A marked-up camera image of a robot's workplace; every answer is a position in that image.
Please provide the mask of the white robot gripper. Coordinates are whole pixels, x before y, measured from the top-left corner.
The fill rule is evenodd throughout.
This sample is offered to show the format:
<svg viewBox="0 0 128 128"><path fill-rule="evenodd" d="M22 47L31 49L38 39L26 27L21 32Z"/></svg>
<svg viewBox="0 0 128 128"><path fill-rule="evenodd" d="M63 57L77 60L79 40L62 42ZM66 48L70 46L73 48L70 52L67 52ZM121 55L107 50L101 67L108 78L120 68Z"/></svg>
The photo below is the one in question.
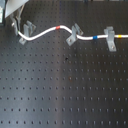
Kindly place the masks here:
<svg viewBox="0 0 128 128"><path fill-rule="evenodd" d="M15 35L20 31L22 5L29 0L0 0L0 26L5 26L6 18L10 15Z"/></svg>

